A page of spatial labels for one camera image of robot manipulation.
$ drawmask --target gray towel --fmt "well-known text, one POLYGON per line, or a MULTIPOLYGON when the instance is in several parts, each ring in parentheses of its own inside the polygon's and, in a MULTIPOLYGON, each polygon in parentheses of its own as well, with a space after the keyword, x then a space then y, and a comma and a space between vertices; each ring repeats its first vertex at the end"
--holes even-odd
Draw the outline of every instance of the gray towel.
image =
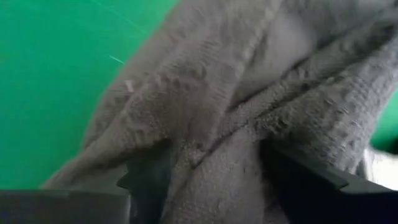
POLYGON ((161 223, 286 223, 258 142, 273 136, 354 172, 396 89, 397 28, 390 0, 184 0, 44 188, 72 188, 168 140, 161 223))

